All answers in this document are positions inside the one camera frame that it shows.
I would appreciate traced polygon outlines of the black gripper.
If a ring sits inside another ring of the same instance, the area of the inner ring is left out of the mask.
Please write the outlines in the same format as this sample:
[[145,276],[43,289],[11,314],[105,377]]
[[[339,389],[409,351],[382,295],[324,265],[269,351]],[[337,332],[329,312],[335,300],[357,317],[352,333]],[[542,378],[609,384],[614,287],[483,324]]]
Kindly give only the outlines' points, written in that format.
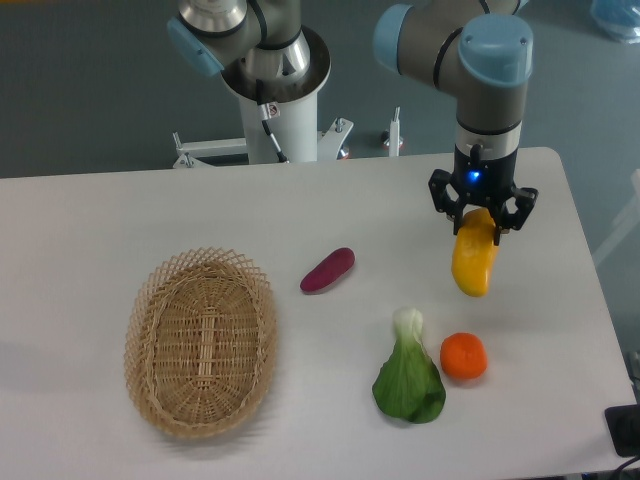
[[464,207],[495,206],[493,242],[503,234],[519,231],[533,211],[539,192],[533,187],[514,186],[517,151],[493,160],[475,161],[458,148],[454,151],[453,173],[435,169],[428,181],[434,208],[453,223],[457,235],[463,224]]

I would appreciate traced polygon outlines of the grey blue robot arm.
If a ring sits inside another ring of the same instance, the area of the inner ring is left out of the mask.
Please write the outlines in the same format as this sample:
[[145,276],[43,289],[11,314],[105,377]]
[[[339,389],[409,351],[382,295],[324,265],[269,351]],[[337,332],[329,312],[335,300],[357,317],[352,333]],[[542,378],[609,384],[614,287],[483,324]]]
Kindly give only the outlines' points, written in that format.
[[[429,190],[456,227],[467,206],[486,208],[495,238],[520,229],[538,196],[514,181],[534,44],[519,9],[517,1],[396,4],[372,41],[382,66],[455,99],[454,166],[435,171]],[[181,1],[167,33],[193,69],[221,76],[238,99],[251,163],[336,158],[317,119],[330,55],[302,23],[299,2]]]

